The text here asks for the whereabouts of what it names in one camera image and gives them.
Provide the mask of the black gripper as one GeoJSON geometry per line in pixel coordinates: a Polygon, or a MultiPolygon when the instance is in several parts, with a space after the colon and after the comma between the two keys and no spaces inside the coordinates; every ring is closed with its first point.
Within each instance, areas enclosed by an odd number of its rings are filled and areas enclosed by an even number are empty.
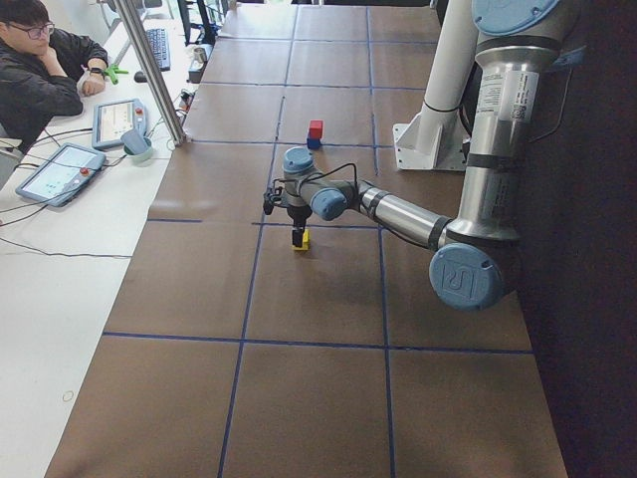
{"type": "Polygon", "coordinates": [[[293,227],[295,228],[292,231],[292,241],[294,246],[301,245],[301,230],[302,233],[302,243],[307,243],[307,220],[313,215],[312,209],[305,206],[294,206],[289,205],[287,207],[287,214],[293,220],[293,227]]]}

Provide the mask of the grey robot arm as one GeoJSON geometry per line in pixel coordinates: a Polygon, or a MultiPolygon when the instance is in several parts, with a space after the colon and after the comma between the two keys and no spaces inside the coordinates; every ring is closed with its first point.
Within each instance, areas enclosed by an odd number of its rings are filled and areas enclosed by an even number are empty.
{"type": "Polygon", "coordinates": [[[514,225],[521,166],[541,76],[558,65],[575,29],[578,1],[451,1],[420,112],[393,128],[403,170],[459,170],[459,211],[447,217],[362,178],[335,180],[309,149],[290,148],[263,208],[284,208],[292,241],[310,217],[354,210],[429,250],[429,280],[448,306],[479,311],[517,286],[520,236],[514,225]]]}

